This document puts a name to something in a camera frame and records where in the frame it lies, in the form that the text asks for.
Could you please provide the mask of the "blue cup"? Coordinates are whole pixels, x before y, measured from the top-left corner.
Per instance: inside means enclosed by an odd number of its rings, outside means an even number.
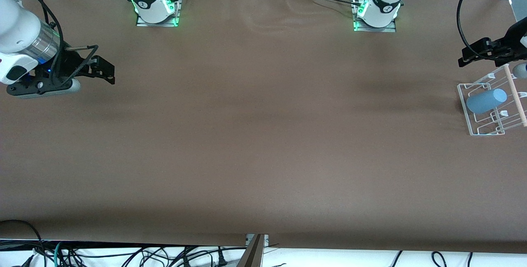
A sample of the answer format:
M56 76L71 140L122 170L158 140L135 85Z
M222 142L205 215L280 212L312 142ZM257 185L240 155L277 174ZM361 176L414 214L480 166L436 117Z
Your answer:
M487 90L468 97L466 107L472 113L483 114L497 108L507 99L508 95L502 89Z

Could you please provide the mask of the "wooden rack rod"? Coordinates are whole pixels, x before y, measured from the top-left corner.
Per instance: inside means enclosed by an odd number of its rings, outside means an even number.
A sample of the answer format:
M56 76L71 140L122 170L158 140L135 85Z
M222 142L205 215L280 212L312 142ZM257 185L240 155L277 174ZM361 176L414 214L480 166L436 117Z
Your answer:
M521 100L520 100L519 92L516 90L515 82L514 82L514 80L512 78L513 74L510 71L509 64L505 64L504 65L504 72L506 73L506 78L507 78L509 87L511 89L513 102L514 102L514 105L515 105L516 110L518 112L519 120L520 120L520 122L518 124L515 124L514 126L509 126L508 128L509 129L510 128L514 128L514 127L519 126L519 125L521 125L523 127L527 127L527 117L525 115L525 110L523 109L523 106L522 106L522 103L521 103Z

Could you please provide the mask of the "brown support post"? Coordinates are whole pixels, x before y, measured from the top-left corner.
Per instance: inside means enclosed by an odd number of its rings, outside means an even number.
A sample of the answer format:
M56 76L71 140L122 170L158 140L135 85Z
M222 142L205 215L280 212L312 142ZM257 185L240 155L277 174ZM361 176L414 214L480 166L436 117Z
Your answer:
M265 248L269 246L267 234L247 234L246 248L236 267L261 267Z

